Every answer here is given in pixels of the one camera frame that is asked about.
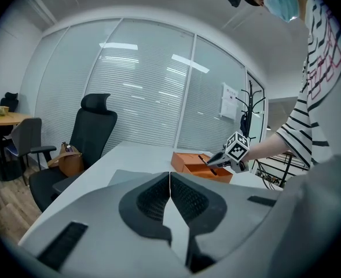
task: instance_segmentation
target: bag handle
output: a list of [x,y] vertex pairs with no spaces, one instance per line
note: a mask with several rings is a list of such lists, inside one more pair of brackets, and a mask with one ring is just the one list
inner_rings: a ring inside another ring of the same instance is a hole
[[80,152],[77,152],[77,151],[73,151],[73,152],[64,152],[58,156],[56,156],[54,159],[50,160],[47,165],[48,165],[48,168],[53,165],[54,163],[56,163],[59,159],[61,158],[64,158],[66,156],[72,156],[72,155],[78,155],[78,156],[81,156],[82,154]]

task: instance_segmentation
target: wooden floor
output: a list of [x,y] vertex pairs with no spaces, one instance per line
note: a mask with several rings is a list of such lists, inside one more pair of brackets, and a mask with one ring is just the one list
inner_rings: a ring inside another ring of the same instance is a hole
[[[30,165],[25,176],[28,178],[36,171],[38,167]],[[39,215],[41,212],[22,177],[8,182],[0,181],[0,235],[2,237],[18,243]]]

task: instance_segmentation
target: chair headrest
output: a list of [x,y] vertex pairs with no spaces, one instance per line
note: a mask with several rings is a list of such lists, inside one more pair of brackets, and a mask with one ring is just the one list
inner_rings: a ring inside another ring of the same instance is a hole
[[12,93],[7,92],[7,93],[5,94],[5,97],[6,97],[7,99],[10,99],[10,100],[15,100],[15,99],[17,99],[17,96],[18,96],[18,95],[19,95],[18,93],[12,94]]
[[96,114],[107,113],[106,100],[111,94],[88,94],[84,96],[80,106],[90,112]]

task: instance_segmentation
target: poster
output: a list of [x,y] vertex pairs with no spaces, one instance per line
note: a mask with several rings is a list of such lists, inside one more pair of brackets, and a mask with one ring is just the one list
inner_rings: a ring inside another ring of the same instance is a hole
[[223,83],[223,96],[221,116],[226,118],[236,119],[237,114],[237,96],[239,93],[230,86]]

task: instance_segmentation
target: white table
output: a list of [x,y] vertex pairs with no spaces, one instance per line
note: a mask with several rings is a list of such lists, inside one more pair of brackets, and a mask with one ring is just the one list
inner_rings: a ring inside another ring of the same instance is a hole
[[[113,150],[104,155],[91,168],[85,171],[77,180],[75,180],[48,208],[42,215],[33,223],[26,234],[22,237],[19,245],[22,245],[28,235],[45,220],[52,215],[72,203],[74,200],[93,190],[106,187],[114,173],[118,169],[136,172],[159,173],[164,171],[175,171],[171,165],[171,157],[173,151],[184,153],[205,153],[209,152],[186,151],[174,149],[171,147],[156,147],[151,145],[122,142]],[[256,188],[266,188],[262,179],[249,172],[233,175],[231,184],[250,186]],[[164,213],[164,224],[172,230],[174,237],[172,248],[180,246],[180,249],[174,249],[178,255],[185,257],[186,247],[188,242],[188,227],[180,217],[178,210],[175,208],[172,201],[167,204]]]

